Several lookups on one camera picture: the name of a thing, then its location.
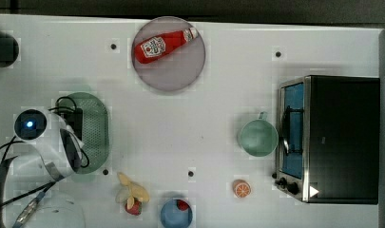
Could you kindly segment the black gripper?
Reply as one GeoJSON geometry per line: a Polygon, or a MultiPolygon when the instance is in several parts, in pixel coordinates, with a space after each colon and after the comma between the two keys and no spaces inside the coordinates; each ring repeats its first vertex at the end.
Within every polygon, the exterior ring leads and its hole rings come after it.
{"type": "Polygon", "coordinates": [[[83,110],[81,108],[76,108],[73,112],[65,111],[61,114],[61,117],[73,129],[76,137],[78,139],[82,139],[82,137],[83,137],[83,110]]]}

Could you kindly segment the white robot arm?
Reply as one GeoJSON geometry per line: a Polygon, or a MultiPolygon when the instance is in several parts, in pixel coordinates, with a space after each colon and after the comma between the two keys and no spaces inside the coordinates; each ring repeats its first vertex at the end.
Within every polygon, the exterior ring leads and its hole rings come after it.
{"type": "Polygon", "coordinates": [[[57,184],[81,168],[83,142],[50,109],[14,119],[0,146],[0,228],[85,228],[82,209],[57,184]]]}

